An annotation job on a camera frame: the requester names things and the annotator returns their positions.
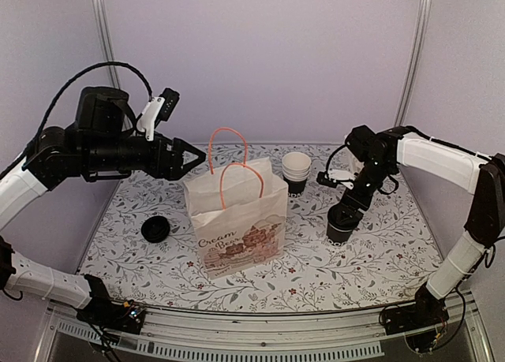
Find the white tabletop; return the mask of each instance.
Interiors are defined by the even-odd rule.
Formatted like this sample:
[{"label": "white tabletop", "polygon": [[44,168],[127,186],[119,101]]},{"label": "white tabletop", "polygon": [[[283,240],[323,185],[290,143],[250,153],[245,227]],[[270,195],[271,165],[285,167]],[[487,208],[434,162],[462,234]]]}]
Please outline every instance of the white tabletop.
[{"label": "white tabletop", "polygon": [[[241,161],[242,148],[216,146],[216,165]],[[135,173],[120,184],[80,272],[101,277],[118,299],[210,311],[334,311],[412,299],[441,259],[403,177],[396,177],[400,187],[394,194],[376,194],[345,245],[327,242],[327,210],[337,203],[342,188],[318,185],[316,174],[334,149],[249,146],[249,158],[270,156],[278,175],[281,158],[289,151],[303,151],[312,159],[303,197],[288,203],[286,247],[280,259],[210,280],[196,254],[183,188]],[[335,157],[334,166],[345,168],[343,155]],[[207,169],[205,164],[192,175]],[[168,217],[172,225],[170,236],[160,244],[150,244],[140,234],[142,223],[153,215]]]}]

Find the lavender wall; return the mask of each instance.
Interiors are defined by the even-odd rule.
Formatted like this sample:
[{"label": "lavender wall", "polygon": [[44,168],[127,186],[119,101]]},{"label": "lavender wall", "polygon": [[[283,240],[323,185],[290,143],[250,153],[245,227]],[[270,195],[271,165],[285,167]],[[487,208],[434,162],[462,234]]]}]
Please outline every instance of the lavender wall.
[{"label": "lavender wall", "polygon": [[[505,0],[433,0],[407,124],[467,148],[505,152]],[[420,172],[409,183],[447,254],[462,233],[471,196]],[[505,360],[505,244],[471,279],[497,361]]]},{"label": "lavender wall", "polygon": [[[115,57],[181,102],[162,132],[206,141],[341,142],[390,127],[419,0],[106,0]],[[143,88],[122,73],[137,108]],[[220,140],[234,140],[223,134]]]},{"label": "lavender wall", "polygon": [[[56,91],[76,72],[102,60],[91,0],[0,0],[0,170],[32,138]],[[64,94],[49,124],[66,126],[86,84],[107,84],[105,71],[90,74]],[[30,205],[2,236],[38,262],[74,272],[114,183],[64,182]],[[0,360],[33,356],[45,304],[25,295],[20,303],[0,295]]]}]

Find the printed logo on bag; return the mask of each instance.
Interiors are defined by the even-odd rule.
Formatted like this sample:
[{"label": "printed logo on bag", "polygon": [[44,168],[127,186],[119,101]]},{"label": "printed logo on bag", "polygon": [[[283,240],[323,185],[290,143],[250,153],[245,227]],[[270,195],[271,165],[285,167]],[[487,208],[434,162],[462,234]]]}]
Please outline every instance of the printed logo on bag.
[{"label": "printed logo on bag", "polygon": [[198,246],[207,248],[204,264],[207,269],[223,274],[230,267],[262,263],[280,252],[279,238],[286,218],[272,215],[252,225],[242,233],[226,233],[214,240],[200,240]]}]

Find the black coffee cup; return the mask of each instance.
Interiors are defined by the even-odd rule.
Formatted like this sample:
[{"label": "black coffee cup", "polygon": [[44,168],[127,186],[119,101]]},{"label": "black coffee cup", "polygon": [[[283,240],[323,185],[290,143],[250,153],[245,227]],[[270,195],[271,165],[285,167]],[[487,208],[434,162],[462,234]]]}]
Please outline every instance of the black coffee cup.
[{"label": "black coffee cup", "polygon": [[290,181],[289,178],[286,178],[286,176],[282,176],[284,178],[284,181],[287,182],[288,185],[288,195],[290,198],[299,198],[301,194],[305,190],[305,185],[307,184],[307,178],[304,179],[303,181]]}]

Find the stacked paper cups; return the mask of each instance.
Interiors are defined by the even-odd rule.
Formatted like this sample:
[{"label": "stacked paper cups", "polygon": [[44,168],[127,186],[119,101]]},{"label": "stacked paper cups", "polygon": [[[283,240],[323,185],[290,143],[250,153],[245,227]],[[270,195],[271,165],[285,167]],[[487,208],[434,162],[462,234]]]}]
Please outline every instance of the stacked paper cups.
[{"label": "stacked paper cups", "polygon": [[290,197],[298,198],[305,190],[310,165],[310,157],[299,151],[292,151],[282,158],[282,175],[289,185]]}]

